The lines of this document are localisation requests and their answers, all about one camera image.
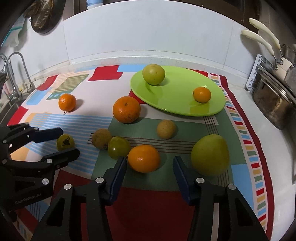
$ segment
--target silver screw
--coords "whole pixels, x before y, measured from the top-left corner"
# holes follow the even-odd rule
[[[237,187],[234,184],[229,184],[228,188],[231,190],[235,190]]]
[[[71,187],[72,187],[71,184],[66,184],[66,185],[64,186],[64,189],[65,189],[65,190],[69,190]]]
[[[47,184],[49,184],[49,180],[47,178],[44,178],[44,179],[42,179],[42,183],[44,185],[47,185]]]
[[[204,183],[205,180],[203,178],[199,177],[199,178],[196,179],[196,182],[198,182],[198,183]]]
[[[104,178],[102,178],[102,177],[98,177],[96,179],[96,183],[102,183],[103,181],[104,181]]]

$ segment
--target orange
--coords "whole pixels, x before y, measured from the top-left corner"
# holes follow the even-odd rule
[[[211,99],[211,92],[205,87],[197,87],[193,91],[193,98],[200,103],[207,103]]]
[[[159,167],[160,156],[153,146],[140,145],[131,149],[128,163],[137,172],[153,172]]]
[[[76,98],[71,94],[63,94],[59,98],[59,108],[63,111],[72,111],[76,106]]]
[[[121,123],[132,123],[141,112],[139,102],[130,96],[119,98],[113,105],[113,115]]]

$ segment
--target green plate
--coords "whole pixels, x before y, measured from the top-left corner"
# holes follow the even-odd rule
[[[148,84],[142,70],[131,78],[131,89],[147,104],[170,113],[187,116],[208,116],[220,112],[225,105],[222,90],[209,78],[193,70],[163,66],[165,79],[159,85]],[[199,103],[193,98],[193,90],[206,87],[212,97],[207,103]]]

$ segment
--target colorful patterned tablecloth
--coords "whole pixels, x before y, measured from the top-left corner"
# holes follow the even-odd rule
[[[161,156],[160,168],[152,173],[137,173],[128,167],[118,200],[107,207],[114,241],[124,240],[187,240],[193,207],[182,200],[178,191],[172,160],[180,155],[191,166],[190,152],[203,136],[219,134],[227,142],[231,165],[220,176],[205,177],[211,183],[226,186],[234,183],[270,238],[274,218],[274,196],[271,178],[260,141],[244,111],[229,90],[225,76],[195,70],[214,81],[224,92],[225,108],[209,117],[186,117],[155,109],[138,99],[130,89],[133,74],[145,65],[119,65],[78,69],[48,77],[22,104],[9,124],[29,122],[42,129],[61,127],[73,136],[80,156],[56,172],[54,196],[64,184],[84,185],[102,176],[115,161],[107,152],[91,144],[92,134],[108,128],[113,136],[129,140],[132,147],[150,144]],[[63,115],[58,98],[71,93],[77,98],[76,109]],[[141,104],[140,118],[132,124],[122,124],[113,118],[112,106],[122,96],[132,96]],[[156,127],[160,120],[173,120],[178,128],[170,140],[160,139]],[[56,152],[55,140],[29,143],[12,153],[14,160],[38,161]],[[17,210],[17,229],[30,240],[34,229],[50,205],[45,199]],[[87,240],[85,207],[82,206],[82,234]]]

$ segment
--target metal faucet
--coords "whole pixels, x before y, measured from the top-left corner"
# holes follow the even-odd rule
[[[11,94],[6,94],[7,98],[9,99],[9,101],[11,101],[14,97],[16,97],[17,99],[20,98],[22,96],[20,89],[18,88],[15,79],[14,79],[14,73],[12,70],[12,66],[11,66],[11,62],[10,60],[7,60],[7,57],[5,56],[5,54],[0,53],[0,58],[3,59],[4,61],[4,67],[0,72],[7,72],[9,80],[11,82],[11,85],[13,87],[13,92]],[[5,64],[8,62],[8,66],[7,69],[5,70]]]
[[[25,86],[27,88],[27,93],[30,94],[36,88],[35,88],[34,83],[30,79],[30,76],[29,76],[29,73],[28,73],[28,70],[27,70],[27,67],[26,67],[26,64],[25,64],[24,57],[23,57],[23,55],[20,52],[14,52],[14,53],[12,53],[11,55],[8,56],[8,58],[7,58],[6,62],[5,62],[5,65],[4,65],[4,69],[6,69],[6,65],[7,65],[8,61],[10,60],[10,57],[13,56],[13,55],[15,55],[15,54],[18,54],[22,58],[22,64],[24,65],[24,69],[25,69],[26,75],[27,75],[28,80],[29,80],[29,83],[30,83],[30,88],[28,88],[28,85],[27,84],[25,84]]]

